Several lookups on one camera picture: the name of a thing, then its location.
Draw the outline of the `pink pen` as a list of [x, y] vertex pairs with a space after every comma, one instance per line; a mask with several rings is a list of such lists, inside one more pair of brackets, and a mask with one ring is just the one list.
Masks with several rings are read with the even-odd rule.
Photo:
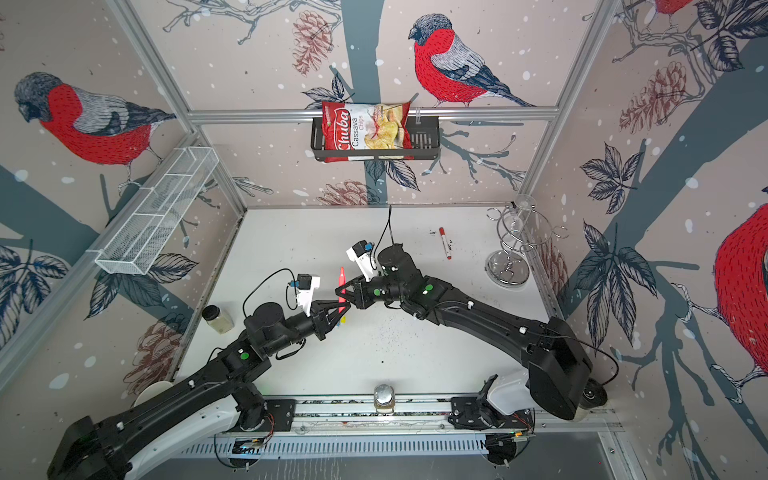
[[[340, 267], [340, 271], [339, 271], [339, 278], [338, 278], [338, 287], [339, 287], [339, 288], [340, 288], [340, 287], [342, 288], [342, 289], [340, 290], [342, 293], [344, 293], [344, 292], [345, 292], [345, 289], [342, 287], [342, 286], [343, 286], [343, 285], [345, 285], [345, 284], [346, 284], [346, 274], [345, 274], [345, 269], [344, 269], [344, 267]], [[346, 300], [345, 300], [343, 297], [341, 297], [341, 296], [339, 296], [339, 297], [338, 297], [338, 301], [339, 301], [339, 303], [345, 303], [345, 302], [346, 302]], [[343, 307], [343, 306], [342, 306], [342, 307], [338, 308], [338, 311], [339, 311], [340, 313], [342, 313], [342, 314], [343, 314], [343, 313], [344, 313], [344, 311], [345, 311], [345, 310], [344, 310], [344, 308], [345, 308], [345, 307]]]

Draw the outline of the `white marker pen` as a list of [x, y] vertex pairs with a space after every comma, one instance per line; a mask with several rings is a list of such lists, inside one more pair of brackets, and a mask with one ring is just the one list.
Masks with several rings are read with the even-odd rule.
[[442, 242], [443, 250], [445, 253], [445, 257], [447, 260], [452, 260], [452, 250], [451, 246], [449, 244], [449, 241], [447, 239], [447, 236], [444, 233], [440, 233], [440, 239]]

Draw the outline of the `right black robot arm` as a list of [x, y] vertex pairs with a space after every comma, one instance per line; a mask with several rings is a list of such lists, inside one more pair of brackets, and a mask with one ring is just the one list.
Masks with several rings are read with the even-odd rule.
[[564, 321], [527, 319], [482, 303], [442, 279], [423, 275], [400, 244], [382, 250], [377, 260], [365, 241], [346, 254], [362, 274], [337, 293], [356, 308], [397, 302], [406, 314], [467, 333], [522, 367], [508, 378], [490, 377], [479, 393], [481, 405], [505, 416], [538, 407], [562, 420], [577, 417], [592, 362]]

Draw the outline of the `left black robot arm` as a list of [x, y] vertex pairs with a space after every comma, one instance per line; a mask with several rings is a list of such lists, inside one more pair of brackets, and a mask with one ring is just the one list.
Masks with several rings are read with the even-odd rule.
[[48, 466], [50, 479], [139, 479], [202, 439], [238, 422], [257, 428], [266, 418], [255, 380], [276, 354], [311, 335], [324, 339], [349, 304], [314, 301], [286, 317], [274, 302], [244, 321], [236, 340], [198, 371], [165, 391], [100, 422], [71, 424]]

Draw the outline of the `small jar black lid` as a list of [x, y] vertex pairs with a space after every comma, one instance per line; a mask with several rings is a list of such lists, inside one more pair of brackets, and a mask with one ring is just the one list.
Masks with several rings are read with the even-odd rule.
[[201, 311], [201, 318], [218, 334], [223, 335], [234, 328], [230, 315], [217, 305], [207, 305]]

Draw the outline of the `red cassava chips bag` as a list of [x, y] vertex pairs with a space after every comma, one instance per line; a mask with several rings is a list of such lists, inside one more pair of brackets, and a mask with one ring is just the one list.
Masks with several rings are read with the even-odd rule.
[[411, 103], [323, 102], [322, 150], [405, 150], [412, 147], [406, 128]]

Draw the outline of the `chrome spiral glass holder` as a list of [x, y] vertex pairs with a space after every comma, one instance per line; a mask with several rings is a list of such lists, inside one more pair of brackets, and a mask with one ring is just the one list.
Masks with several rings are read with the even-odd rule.
[[528, 281], [531, 253], [569, 236], [567, 228], [553, 225], [527, 194], [518, 194], [503, 207], [488, 208], [486, 217], [495, 223], [500, 248], [486, 259], [485, 271], [493, 282], [505, 288], [523, 286]]

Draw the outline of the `right jar black lid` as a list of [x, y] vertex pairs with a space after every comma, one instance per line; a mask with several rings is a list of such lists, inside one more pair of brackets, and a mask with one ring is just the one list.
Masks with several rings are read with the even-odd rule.
[[602, 408], [606, 405], [608, 396], [604, 386], [593, 378], [589, 378], [579, 401], [576, 421], [584, 419], [591, 410]]

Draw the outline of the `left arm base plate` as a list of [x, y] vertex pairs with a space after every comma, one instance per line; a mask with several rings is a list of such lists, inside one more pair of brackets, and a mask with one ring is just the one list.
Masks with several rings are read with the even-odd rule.
[[247, 412], [227, 433], [289, 432], [292, 429], [297, 401], [289, 398], [267, 398], [261, 409]]

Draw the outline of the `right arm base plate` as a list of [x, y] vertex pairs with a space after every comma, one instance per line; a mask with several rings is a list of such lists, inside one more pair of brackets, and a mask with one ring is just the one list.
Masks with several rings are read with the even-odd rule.
[[488, 429], [532, 430], [535, 411], [523, 409], [512, 414], [502, 414], [486, 400], [478, 397], [452, 397], [447, 418], [449, 424], [459, 430], [481, 431]]

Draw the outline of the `white mesh wall shelf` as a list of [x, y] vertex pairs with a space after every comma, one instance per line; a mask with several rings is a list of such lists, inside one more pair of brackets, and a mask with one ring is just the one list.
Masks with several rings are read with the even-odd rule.
[[108, 274], [148, 274], [218, 164], [211, 147], [174, 149], [159, 166], [159, 176], [139, 189], [137, 204], [104, 246], [89, 251], [91, 262]]

